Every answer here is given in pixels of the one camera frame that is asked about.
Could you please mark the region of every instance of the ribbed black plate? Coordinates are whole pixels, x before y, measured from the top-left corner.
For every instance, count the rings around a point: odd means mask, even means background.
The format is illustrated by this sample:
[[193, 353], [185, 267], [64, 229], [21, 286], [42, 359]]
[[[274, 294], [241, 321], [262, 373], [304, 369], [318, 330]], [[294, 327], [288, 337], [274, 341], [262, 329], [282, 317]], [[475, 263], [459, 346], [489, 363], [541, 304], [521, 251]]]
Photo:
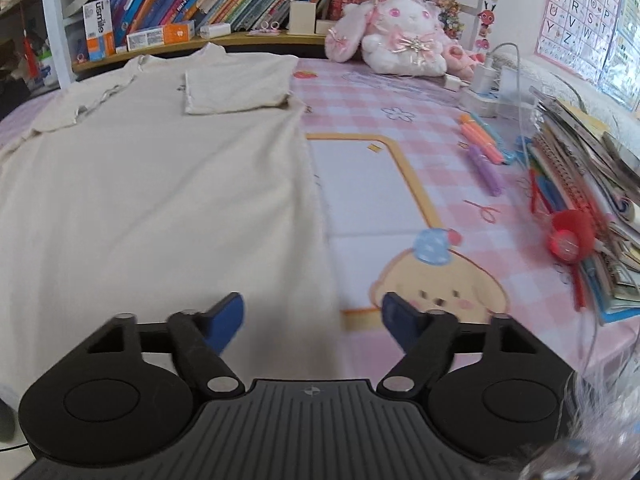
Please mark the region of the ribbed black plate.
[[88, 469], [40, 459], [20, 480], [478, 480], [503, 478], [447, 448], [410, 402], [364, 380], [256, 381], [208, 402], [174, 445], [140, 462]]

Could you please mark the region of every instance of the stack of papers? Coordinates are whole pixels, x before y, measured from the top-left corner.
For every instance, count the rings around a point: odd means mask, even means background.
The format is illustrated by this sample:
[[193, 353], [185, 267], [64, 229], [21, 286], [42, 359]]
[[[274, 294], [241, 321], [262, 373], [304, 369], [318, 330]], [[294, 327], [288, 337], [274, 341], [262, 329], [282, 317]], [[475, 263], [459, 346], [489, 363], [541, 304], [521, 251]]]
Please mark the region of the stack of papers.
[[640, 160], [605, 124], [553, 97], [528, 145], [536, 185], [554, 213], [587, 213], [606, 250], [583, 261], [582, 276], [602, 323], [640, 315]]

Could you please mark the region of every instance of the orange and white box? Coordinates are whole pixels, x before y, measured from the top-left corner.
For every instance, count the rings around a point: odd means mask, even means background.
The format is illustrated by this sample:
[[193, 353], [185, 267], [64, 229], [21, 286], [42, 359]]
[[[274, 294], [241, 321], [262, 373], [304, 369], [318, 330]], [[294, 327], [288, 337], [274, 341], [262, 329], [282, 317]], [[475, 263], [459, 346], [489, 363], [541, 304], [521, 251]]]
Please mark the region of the orange and white box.
[[100, 61], [116, 53], [110, 0], [95, 0], [82, 6], [84, 34], [89, 60]]
[[129, 51], [150, 46], [183, 43], [193, 39], [194, 24], [189, 22], [167, 23], [161, 27], [147, 28], [127, 35]]

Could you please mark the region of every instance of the poster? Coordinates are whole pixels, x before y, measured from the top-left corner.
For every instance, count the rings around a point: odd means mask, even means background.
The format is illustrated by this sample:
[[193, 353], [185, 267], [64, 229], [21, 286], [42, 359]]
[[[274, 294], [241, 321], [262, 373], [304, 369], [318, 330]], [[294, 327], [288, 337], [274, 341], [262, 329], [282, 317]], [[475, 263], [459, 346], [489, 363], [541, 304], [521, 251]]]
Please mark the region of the poster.
[[600, 82], [621, 0], [548, 0], [537, 54]]
[[622, 0], [598, 87], [628, 110], [636, 109], [640, 99], [640, 0]]

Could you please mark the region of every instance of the purple marker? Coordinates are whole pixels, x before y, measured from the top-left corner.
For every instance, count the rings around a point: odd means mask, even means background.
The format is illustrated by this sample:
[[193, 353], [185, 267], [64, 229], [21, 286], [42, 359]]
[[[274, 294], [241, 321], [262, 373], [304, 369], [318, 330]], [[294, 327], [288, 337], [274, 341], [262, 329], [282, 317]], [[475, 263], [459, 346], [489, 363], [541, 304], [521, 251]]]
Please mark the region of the purple marker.
[[469, 160], [478, 170], [478, 174], [484, 180], [491, 195], [500, 196], [502, 190], [504, 190], [504, 180], [500, 173], [495, 171], [489, 159], [482, 154], [482, 151], [476, 145], [470, 144], [466, 151]]

